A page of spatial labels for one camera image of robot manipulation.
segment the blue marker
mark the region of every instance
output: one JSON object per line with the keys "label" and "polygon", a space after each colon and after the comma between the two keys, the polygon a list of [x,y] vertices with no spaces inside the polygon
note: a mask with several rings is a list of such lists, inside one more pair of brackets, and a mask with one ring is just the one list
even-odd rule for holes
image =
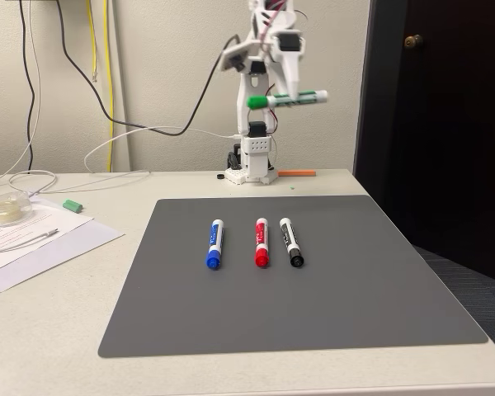
{"label": "blue marker", "polygon": [[220,255],[222,254],[222,242],[224,241],[224,222],[215,220],[211,225],[209,251],[205,264],[211,270],[218,270],[220,267]]}

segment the marker cap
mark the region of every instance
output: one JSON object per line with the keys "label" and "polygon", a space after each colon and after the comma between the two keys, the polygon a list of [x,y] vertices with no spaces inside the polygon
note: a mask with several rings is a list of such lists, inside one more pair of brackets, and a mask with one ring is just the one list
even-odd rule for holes
{"label": "marker cap", "polygon": [[295,268],[301,268],[304,264],[303,256],[300,254],[299,249],[291,249],[290,250],[290,263],[291,266]]}
{"label": "marker cap", "polygon": [[255,253],[255,264],[257,266],[267,266],[267,263],[270,261],[270,258],[267,255],[266,249],[258,249]]}
{"label": "marker cap", "polygon": [[251,110],[256,110],[256,109],[263,109],[267,107],[267,97],[263,96],[256,96],[256,97],[249,97],[247,99],[246,105],[249,107]]}
{"label": "marker cap", "polygon": [[220,253],[217,250],[211,250],[207,254],[206,264],[211,270],[218,269],[220,266]]}

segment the green eraser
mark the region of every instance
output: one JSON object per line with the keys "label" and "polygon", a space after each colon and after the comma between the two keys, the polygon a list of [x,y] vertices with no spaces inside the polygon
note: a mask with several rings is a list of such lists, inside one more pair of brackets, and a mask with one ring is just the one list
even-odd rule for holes
{"label": "green eraser", "polygon": [[249,97],[246,105],[251,110],[264,109],[267,107],[267,97]]}
{"label": "green eraser", "polygon": [[75,213],[79,213],[81,210],[83,210],[83,206],[81,204],[73,202],[72,200],[66,200],[66,202],[63,203],[63,207]]}

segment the black marker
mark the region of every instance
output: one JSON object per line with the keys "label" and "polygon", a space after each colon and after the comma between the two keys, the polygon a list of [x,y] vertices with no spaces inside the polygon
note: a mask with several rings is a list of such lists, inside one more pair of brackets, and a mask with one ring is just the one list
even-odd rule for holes
{"label": "black marker", "polygon": [[297,237],[295,237],[294,228],[291,226],[291,221],[288,218],[284,218],[279,223],[280,229],[284,236],[284,243],[288,249],[290,255],[291,266],[295,268],[301,268],[304,264],[303,256],[300,254],[300,247],[297,243]]}

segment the wire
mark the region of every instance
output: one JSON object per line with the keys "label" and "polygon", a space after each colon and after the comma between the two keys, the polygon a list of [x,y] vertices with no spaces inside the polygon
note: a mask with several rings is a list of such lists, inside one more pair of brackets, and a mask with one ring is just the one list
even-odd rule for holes
{"label": "wire", "polygon": [[[106,79],[108,81],[108,95],[110,97],[110,118],[114,118],[114,88],[112,86],[112,72],[110,67],[110,46],[108,43],[108,1],[103,0],[103,29],[105,36],[105,62],[106,62]],[[110,139],[114,137],[114,122],[110,121]],[[108,145],[108,163],[106,164],[106,170],[112,172],[112,159],[113,159],[113,143]]]}
{"label": "wire", "polygon": [[[90,80],[88,79],[88,77],[86,77],[86,75],[83,73],[83,71],[77,66],[77,64],[75,62],[73,62],[73,59],[70,58],[70,56],[68,54],[68,51],[66,50],[66,39],[65,39],[65,36],[64,36],[65,35],[65,30],[64,30],[63,12],[62,12],[62,9],[60,7],[60,1],[59,0],[55,0],[55,1],[57,2],[57,8],[59,10],[60,30],[61,30],[61,36],[62,36],[62,45],[63,45],[64,55],[66,56],[66,58],[68,58],[69,62],[77,69],[77,71],[82,75],[82,77],[90,85],[90,88],[93,90],[93,92],[95,93],[95,95],[97,97],[97,101],[99,101],[99,105],[101,106],[102,112],[104,113],[105,117],[108,118],[108,120],[110,120],[112,122],[115,122],[116,124],[134,126],[135,128],[146,128],[143,125],[132,124],[130,122],[124,122],[124,121],[114,120],[112,117],[110,117],[108,115],[108,113],[106,112],[106,109],[105,109],[104,105],[102,104],[101,97],[99,96],[99,93],[97,92],[96,88],[90,82]],[[231,44],[231,42],[233,40],[235,40],[237,42],[237,44],[240,44],[240,37],[238,37],[238,35],[234,35],[233,37],[230,37],[229,40],[226,41],[223,50],[225,50],[226,48],[228,48],[229,47],[229,44]],[[186,126],[184,128],[182,128],[180,132],[177,132],[175,134],[169,134],[167,132],[164,132],[162,130],[158,130],[158,129],[155,129],[155,128],[152,128],[150,130],[152,130],[154,132],[158,132],[159,134],[164,134],[166,136],[180,136],[180,135],[184,134],[189,129],[189,126],[191,126],[191,123],[192,123],[193,119],[195,118],[196,112],[198,111],[198,108],[200,107],[201,101],[203,100],[204,95],[207,92],[207,88],[208,88],[208,86],[209,86],[209,84],[211,82],[211,79],[213,77],[213,74],[215,73],[216,68],[218,67],[218,63],[219,63],[221,57],[222,57],[222,52],[220,52],[219,57],[216,59],[216,62],[214,62],[214,66],[211,69],[211,73],[210,73],[209,77],[207,78],[207,82],[205,83],[204,89],[203,89],[203,91],[202,91],[202,93],[200,95],[200,99],[196,103],[196,106],[195,106],[194,110],[192,111],[191,117],[187,121]]]}
{"label": "wire", "polygon": [[[270,93],[271,89],[275,86],[275,84],[271,85],[271,87],[267,88],[266,91],[266,96],[268,93]],[[275,112],[272,109],[270,110],[270,114],[273,116],[273,122],[275,123],[275,126],[273,127],[273,133],[274,134],[277,131],[277,128],[279,128],[279,119],[277,118]]]}
{"label": "wire", "polygon": [[277,155],[278,155],[278,152],[277,152],[277,141],[275,140],[275,138],[273,137],[273,134],[271,134],[271,140],[273,140],[273,144],[275,145],[275,158],[273,159],[273,168],[276,169],[276,164],[277,164]]}
{"label": "wire", "polygon": [[30,40],[31,40],[31,49],[33,52],[33,59],[35,60],[36,83],[37,83],[37,87],[38,87],[38,89],[37,89],[38,101],[37,101],[37,107],[36,107],[35,126],[33,127],[33,135],[32,135],[33,138],[35,138],[36,129],[39,126],[40,103],[42,100],[42,96],[41,96],[42,88],[40,85],[39,60],[36,57],[35,40],[33,39],[33,30],[31,29],[31,27],[32,27],[32,24],[31,24],[31,0],[29,0],[29,2],[27,3],[27,21],[29,22],[29,25],[30,25],[29,32],[30,32]]}
{"label": "wire", "polygon": [[[24,19],[24,8],[22,6],[22,0],[18,0],[18,6],[20,8],[20,18],[22,21],[22,59],[24,60],[24,70],[26,72],[26,78],[27,82],[30,86],[31,90],[31,105],[30,105],[30,111],[27,116],[27,141],[31,142],[31,115],[33,113],[33,106],[35,105],[35,91],[33,90],[33,84],[31,84],[31,79],[30,79],[30,72],[27,69],[27,59],[26,59],[26,21]],[[30,149],[30,161],[27,169],[31,169],[31,166],[33,165],[33,147],[31,144],[29,145]]]}
{"label": "wire", "polygon": [[42,233],[41,235],[37,235],[36,237],[33,237],[31,239],[28,239],[27,241],[24,241],[22,243],[18,243],[16,245],[13,245],[13,246],[10,246],[10,247],[6,247],[5,249],[0,249],[0,253],[2,253],[2,252],[9,252],[11,250],[15,250],[16,248],[20,248],[20,247],[25,247],[25,245],[27,245],[29,242],[33,242],[36,239],[49,238],[52,235],[55,235],[58,231],[59,231],[58,229],[52,229],[51,231],[48,231],[47,233]]}
{"label": "wire", "polygon": [[31,136],[31,139],[28,143],[28,145],[26,146],[26,148],[24,149],[24,152],[22,153],[22,155],[17,159],[17,161],[15,162],[15,164],[10,167],[9,169],[7,169],[7,171],[5,171],[1,176],[0,176],[0,180],[2,178],[4,178],[10,171],[12,171],[19,163],[20,161],[24,158],[24,156],[26,155],[27,153],[27,150],[31,147],[31,145],[33,144],[33,140],[35,140],[35,135],[36,135],[36,131],[37,131],[37,126],[39,124],[39,114],[40,114],[40,99],[41,99],[41,95],[40,95],[40,70],[39,70],[39,61],[38,59],[36,58],[36,51],[35,51],[35,41],[33,40],[33,32],[31,30],[31,0],[29,1],[28,3],[28,14],[29,14],[29,22],[30,22],[30,38],[31,38],[31,48],[33,49],[33,57],[35,58],[35,66],[36,66],[36,75],[37,75],[37,82],[38,82],[38,85],[39,85],[39,89],[38,89],[38,93],[39,93],[39,100],[38,100],[38,107],[37,107],[37,113],[36,113],[36,119],[35,119],[35,127],[33,128],[33,135]]}
{"label": "wire", "polygon": [[93,24],[92,0],[86,0],[86,12],[88,14],[88,23],[90,24],[90,39],[92,41],[92,81],[97,82],[97,40],[96,27]]}
{"label": "wire", "polygon": [[[35,191],[22,190],[21,188],[18,188],[18,187],[16,187],[16,186],[13,185],[13,181],[17,177],[22,176],[22,175],[26,175],[27,173],[28,173],[28,171],[15,173],[14,175],[12,175],[10,177],[10,179],[8,181],[8,184],[9,184],[9,186],[12,189],[17,190],[17,191],[23,191],[23,192],[27,193],[29,197],[32,197],[32,196],[36,196],[36,195],[39,195],[39,194],[64,194],[64,193],[72,193],[72,192],[87,192],[87,191],[105,190],[106,188],[109,188],[109,187],[103,187],[103,188],[97,188],[97,189],[89,189],[89,190],[80,190],[80,191],[70,191],[70,190],[72,190],[74,188],[80,188],[80,187],[84,187],[84,186],[90,186],[92,184],[97,184],[97,183],[101,183],[101,182],[107,182],[109,180],[117,179],[119,177],[128,176],[128,175],[131,175],[131,174],[134,174],[134,173],[147,173],[147,175],[148,175],[148,174],[150,174],[150,171],[146,171],[146,170],[143,170],[142,169],[142,170],[139,170],[139,171],[126,172],[126,173],[121,173],[120,175],[102,178],[101,180],[90,181],[88,183],[78,184],[76,186],[70,186],[70,187],[65,187],[65,188],[61,188],[61,189],[58,189],[58,190],[48,191],[48,189],[50,187],[52,187],[57,182],[57,175],[55,175],[54,173],[52,173],[50,171],[35,170],[35,171],[31,171],[30,176],[33,176],[33,175],[50,176],[51,177],[51,181],[48,182],[48,183],[46,183],[46,184],[44,184],[42,187],[40,187],[39,189],[37,189]],[[126,184],[130,184],[131,182],[134,182],[134,180],[130,181],[129,183],[118,185],[118,187],[125,186]]]}
{"label": "wire", "polygon": [[[112,138],[108,141],[106,141],[105,143],[103,144],[100,144],[99,146],[97,146],[96,148],[94,148],[90,153],[88,153],[86,155],[86,157],[84,157],[84,166],[85,168],[90,172],[90,173],[94,173],[92,171],[92,169],[90,169],[90,167],[88,166],[87,164],[87,161],[88,161],[88,158],[94,154],[98,149],[102,148],[103,146],[113,142],[114,140],[118,140],[124,136],[127,136],[129,134],[133,134],[135,132],[140,132],[141,130],[151,130],[152,128],[164,128],[164,129],[175,129],[175,130],[181,130],[183,129],[182,127],[179,127],[179,126],[151,126],[151,127],[148,127],[148,128],[141,128],[141,129],[138,129],[138,130],[131,130],[130,132],[126,132],[125,134],[121,134],[119,136],[116,136],[115,138]],[[238,137],[238,135],[231,135],[231,136],[223,136],[221,134],[213,134],[212,132],[208,132],[206,130],[196,130],[196,129],[193,129],[193,128],[189,128],[188,130],[193,130],[193,131],[196,131],[196,132],[201,132],[201,133],[204,133],[204,134],[211,134],[213,136],[216,136],[218,138],[223,138],[223,139],[236,139]],[[66,187],[66,188],[61,188],[59,190],[51,190],[49,191],[48,189],[50,187],[52,187],[56,182],[57,182],[57,175],[55,175],[54,173],[50,172],[50,171],[44,171],[44,170],[34,170],[34,171],[24,171],[24,172],[19,172],[19,173],[15,173],[14,175],[12,175],[10,178],[9,178],[9,181],[7,182],[7,184],[14,190],[18,190],[18,191],[23,191],[25,193],[27,193],[29,195],[29,197],[32,197],[32,196],[35,196],[35,195],[38,195],[38,194],[63,194],[63,193],[72,193],[72,192],[85,192],[85,191],[98,191],[98,190],[105,190],[107,187],[104,187],[104,188],[98,188],[98,189],[89,189],[89,190],[80,190],[80,191],[70,191],[72,189],[76,189],[76,188],[80,188],[80,187],[84,187],[84,186],[90,186],[92,184],[97,184],[97,183],[100,183],[100,182],[106,182],[106,181],[109,181],[109,180],[112,180],[112,179],[116,179],[118,177],[124,177],[124,176],[128,176],[128,175],[131,175],[133,173],[144,173],[146,172],[147,174],[150,173],[150,171],[147,171],[147,170],[139,170],[139,171],[132,171],[132,172],[127,172],[127,173],[122,173],[120,175],[116,175],[116,176],[113,176],[113,177],[108,177],[108,178],[103,178],[101,180],[97,180],[97,181],[90,181],[88,183],[83,183],[83,184],[79,184],[79,185],[76,185],[76,186],[70,186],[70,187]],[[43,176],[50,176],[51,177],[51,181],[44,184],[42,187],[40,187],[39,189],[35,190],[35,191],[28,191],[28,190],[22,190],[21,188],[18,188],[16,186],[13,185],[13,181],[19,177],[19,176],[22,176],[22,175],[27,175],[27,174],[30,174],[31,176],[33,175],[43,175]]]}
{"label": "wire", "polygon": [[281,9],[286,4],[286,1],[287,0],[280,0],[279,2],[276,2],[271,7],[268,8],[268,10],[275,10],[276,9],[276,12],[273,13],[270,20],[267,22],[266,29],[264,29],[264,32],[261,34],[262,52],[265,52],[265,53],[267,52],[267,46],[264,49],[264,40],[266,39],[267,32],[270,30],[271,25],[273,25],[273,21],[277,18],[277,16],[279,15],[279,12],[281,12]]}
{"label": "wire", "polygon": [[156,128],[164,128],[164,129],[169,129],[169,128],[170,128],[170,129],[174,129],[174,130],[193,130],[193,131],[195,131],[195,132],[201,132],[201,133],[204,133],[204,134],[211,134],[211,135],[216,136],[216,137],[218,137],[218,138],[224,138],[224,139],[236,139],[236,138],[238,137],[238,136],[237,136],[237,135],[235,135],[235,134],[234,134],[234,135],[231,135],[231,136],[223,136],[223,135],[221,135],[221,134],[213,134],[213,133],[208,132],[208,131],[206,131],[206,130],[196,130],[196,129],[194,129],[194,128],[186,128],[186,127],[185,127],[185,128],[182,128],[182,127],[180,127],[180,126],[149,126],[149,127],[139,128],[138,130],[131,130],[130,132],[126,132],[126,133],[124,133],[124,134],[120,134],[120,135],[116,136],[115,138],[112,138],[112,139],[110,139],[110,140],[107,140],[105,143],[98,145],[98,146],[97,146],[97,147],[95,147],[95,148],[94,148],[94,149],[93,149],[90,153],[88,153],[88,154],[86,155],[86,157],[84,157],[84,166],[86,167],[86,169],[87,169],[90,173],[93,173],[93,172],[92,172],[92,169],[90,169],[90,167],[88,166],[87,161],[88,161],[88,159],[90,158],[90,156],[91,156],[92,154],[94,154],[94,153],[95,153],[98,149],[102,148],[103,146],[106,146],[106,145],[107,145],[107,144],[109,144],[110,142],[113,142],[113,141],[115,141],[115,140],[121,139],[122,137],[127,136],[127,135],[129,135],[129,134],[135,134],[136,132],[140,132],[140,131],[142,131],[142,130],[154,130],[154,129],[156,129]]}
{"label": "wire", "polygon": [[306,15],[304,12],[302,12],[300,10],[295,10],[295,12],[298,12],[300,15],[302,15],[303,17],[305,17],[307,22],[309,21],[308,15]]}

